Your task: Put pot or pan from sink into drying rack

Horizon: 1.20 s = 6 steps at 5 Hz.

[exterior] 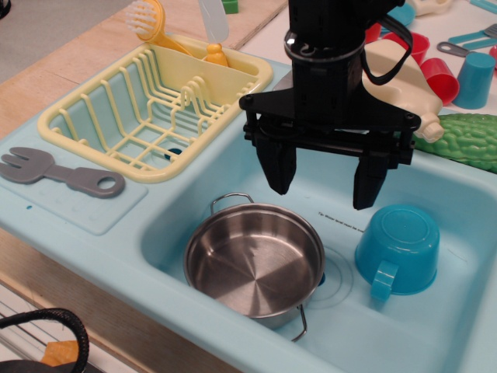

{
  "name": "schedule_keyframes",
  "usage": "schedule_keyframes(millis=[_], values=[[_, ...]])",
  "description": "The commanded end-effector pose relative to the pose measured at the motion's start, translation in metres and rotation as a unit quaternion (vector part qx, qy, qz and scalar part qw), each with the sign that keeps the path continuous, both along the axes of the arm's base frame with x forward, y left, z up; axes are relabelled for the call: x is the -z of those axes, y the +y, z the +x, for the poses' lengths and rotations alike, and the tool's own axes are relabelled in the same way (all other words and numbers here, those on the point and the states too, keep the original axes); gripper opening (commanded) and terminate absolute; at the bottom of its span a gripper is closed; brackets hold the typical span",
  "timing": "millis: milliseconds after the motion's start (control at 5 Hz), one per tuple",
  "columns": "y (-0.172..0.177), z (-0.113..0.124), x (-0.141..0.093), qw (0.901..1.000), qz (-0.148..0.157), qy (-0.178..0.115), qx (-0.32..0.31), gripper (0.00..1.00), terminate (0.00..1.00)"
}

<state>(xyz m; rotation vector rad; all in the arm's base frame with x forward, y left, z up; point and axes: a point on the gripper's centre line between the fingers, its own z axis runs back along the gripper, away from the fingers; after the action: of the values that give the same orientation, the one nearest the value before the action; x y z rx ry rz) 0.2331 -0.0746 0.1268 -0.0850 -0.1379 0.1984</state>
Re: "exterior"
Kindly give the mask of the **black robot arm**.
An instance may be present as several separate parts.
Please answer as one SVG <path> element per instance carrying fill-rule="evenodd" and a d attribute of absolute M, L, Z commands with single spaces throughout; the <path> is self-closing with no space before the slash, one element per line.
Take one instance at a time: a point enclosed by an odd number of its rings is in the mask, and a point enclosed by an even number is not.
<path fill-rule="evenodd" d="M 353 206 L 371 207 L 389 170 L 412 160 L 412 136 L 419 116 L 366 91 L 363 77 L 375 85 L 390 82 L 398 61 L 373 75 L 365 52 L 366 31 L 379 23 L 403 40 L 404 58 L 412 52 L 408 29 L 392 18 L 396 1 L 292 1 L 285 51 L 292 61 L 288 89 L 243 96 L 245 138 L 256 149 L 269 186 L 285 194 L 294 178 L 296 151 L 356 156 Z"/>

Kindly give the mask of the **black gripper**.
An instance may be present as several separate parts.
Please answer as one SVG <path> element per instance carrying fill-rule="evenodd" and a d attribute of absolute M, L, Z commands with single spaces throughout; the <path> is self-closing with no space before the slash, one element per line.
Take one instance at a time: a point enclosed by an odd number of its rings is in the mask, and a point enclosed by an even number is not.
<path fill-rule="evenodd" d="M 297 169 L 296 148 L 363 156 L 354 175 L 353 207 L 372 207 L 388 169 L 411 163 L 420 117 L 373 97 L 362 86 L 335 109 L 323 103 L 299 107 L 294 97 L 294 89 L 285 89 L 239 100 L 247 115 L 245 138 L 256 147 L 270 188 L 280 195 L 288 192 Z"/>

